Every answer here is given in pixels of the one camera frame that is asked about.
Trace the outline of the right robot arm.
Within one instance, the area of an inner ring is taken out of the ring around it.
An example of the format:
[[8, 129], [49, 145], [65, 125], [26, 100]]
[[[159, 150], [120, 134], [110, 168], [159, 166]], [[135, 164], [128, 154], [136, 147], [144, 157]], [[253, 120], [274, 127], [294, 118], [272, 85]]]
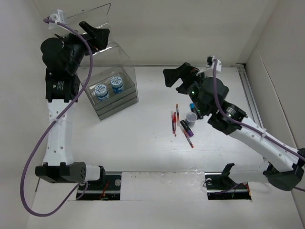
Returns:
[[187, 62], [176, 69], [163, 70], [166, 87], [181, 79], [176, 91], [188, 95], [201, 116], [209, 116], [208, 124], [263, 157], [262, 164], [254, 167], [227, 164], [216, 180], [220, 191], [224, 193], [247, 182], [269, 183], [283, 191], [298, 189], [305, 174], [305, 150], [287, 146], [258, 126], [244, 110], [226, 101], [229, 88], [216, 76], [221, 69], [221, 61], [209, 57], [202, 70]]

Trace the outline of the clear acrylic drawer organizer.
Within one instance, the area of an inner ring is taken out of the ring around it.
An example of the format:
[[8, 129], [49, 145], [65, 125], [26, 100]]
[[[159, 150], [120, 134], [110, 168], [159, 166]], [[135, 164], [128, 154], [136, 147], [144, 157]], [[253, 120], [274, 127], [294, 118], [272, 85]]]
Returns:
[[[100, 120], [138, 102], [135, 68], [130, 57], [113, 38], [108, 21], [109, 9], [110, 5], [106, 4], [69, 16], [66, 24], [52, 20], [49, 24], [49, 28], [54, 32], [53, 37], [56, 37], [56, 34], [66, 36], [71, 31], [84, 34], [85, 31], [79, 26], [81, 21], [86, 21], [95, 28], [110, 30], [106, 49], [96, 52], [92, 61], [88, 56], [84, 56], [77, 70], [80, 87], [84, 88], [84, 92]], [[124, 90], [118, 94], [113, 92], [110, 83], [114, 76], [121, 77], [124, 84]], [[98, 100], [94, 92], [94, 88], [98, 84], [104, 84], [109, 92], [109, 98], [102, 102]]]

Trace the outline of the small dark glitter jar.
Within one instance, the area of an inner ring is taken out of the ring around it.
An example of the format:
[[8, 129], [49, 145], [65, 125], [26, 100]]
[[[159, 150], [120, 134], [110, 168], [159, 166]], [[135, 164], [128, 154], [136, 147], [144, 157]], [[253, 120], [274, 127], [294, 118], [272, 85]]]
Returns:
[[194, 112], [187, 113], [185, 121], [189, 126], [193, 126], [197, 120], [197, 115]]

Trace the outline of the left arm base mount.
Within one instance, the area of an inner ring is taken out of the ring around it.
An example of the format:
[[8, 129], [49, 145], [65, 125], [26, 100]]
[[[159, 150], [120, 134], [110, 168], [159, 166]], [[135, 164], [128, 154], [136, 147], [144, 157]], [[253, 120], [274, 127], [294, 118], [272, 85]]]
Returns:
[[80, 201], [117, 201], [121, 199], [122, 172], [106, 172], [105, 182], [88, 182], [88, 188], [79, 186], [76, 200]]

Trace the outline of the blue slime jar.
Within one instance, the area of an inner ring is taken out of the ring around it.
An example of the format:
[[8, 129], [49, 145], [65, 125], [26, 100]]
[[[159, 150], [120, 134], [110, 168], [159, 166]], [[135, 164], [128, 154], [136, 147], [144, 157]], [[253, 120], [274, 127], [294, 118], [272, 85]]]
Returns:
[[109, 98], [109, 92], [104, 84], [98, 84], [94, 88], [94, 92], [99, 101], [105, 101]]
[[112, 90], [114, 93], [118, 94], [124, 90], [124, 84], [123, 84], [123, 80], [121, 77], [119, 77], [119, 76], [112, 77], [110, 80], [110, 83], [111, 83]]

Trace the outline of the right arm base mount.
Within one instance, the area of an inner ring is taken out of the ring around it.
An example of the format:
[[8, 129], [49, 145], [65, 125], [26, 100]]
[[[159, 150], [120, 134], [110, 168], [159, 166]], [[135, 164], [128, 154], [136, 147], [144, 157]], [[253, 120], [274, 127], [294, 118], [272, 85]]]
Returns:
[[235, 183], [229, 178], [234, 163], [227, 164], [222, 172], [205, 172], [203, 187], [208, 200], [251, 200], [248, 183]]

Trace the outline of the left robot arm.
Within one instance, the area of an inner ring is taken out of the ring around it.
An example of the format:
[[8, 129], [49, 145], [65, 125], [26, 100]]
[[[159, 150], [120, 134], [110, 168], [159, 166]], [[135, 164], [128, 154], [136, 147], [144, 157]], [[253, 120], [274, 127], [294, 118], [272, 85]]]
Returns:
[[96, 52], [106, 49], [110, 30], [92, 27], [85, 21], [79, 25], [84, 34], [71, 31], [41, 44], [51, 127], [43, 163], [35, 168], [35, 174], [49, 183], [90, 182], [95, 189], [101, 189], [106, 185], [104, 168], [73, 159], [72, 127], [76, 104], [84, 90], [77, 70], [84, 56], [92, 61]]

